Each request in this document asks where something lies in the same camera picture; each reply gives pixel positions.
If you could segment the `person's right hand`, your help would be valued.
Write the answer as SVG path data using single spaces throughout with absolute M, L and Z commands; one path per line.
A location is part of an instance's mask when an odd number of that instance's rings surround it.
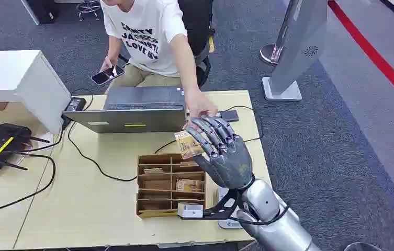
M 105 71 L 107 69 L 111 69 L 113 67 L 114 67 L 114 64 L 113 64 L 112 60 L 108 56 L 106 56 L 104 58 L 102 66 L 100 68 L 100 72 L 103 72 L 103 71 Z

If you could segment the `person's left hand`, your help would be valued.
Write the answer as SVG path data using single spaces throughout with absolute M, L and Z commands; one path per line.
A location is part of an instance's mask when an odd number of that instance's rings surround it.
M 202 115 L 213 117 L 218 112 L 218 107 L 199 89 L 185 92 L 185 101 L 191 118 Z

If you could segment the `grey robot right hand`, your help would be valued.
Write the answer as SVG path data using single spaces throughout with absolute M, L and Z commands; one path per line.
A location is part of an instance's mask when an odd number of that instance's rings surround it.
M 220 187 L 243 189 L 254 181 L 251 155 L 232 126 L 220 117 L 191 117 L 185 130 L 199 143 L 203 153 L 192 160 Z

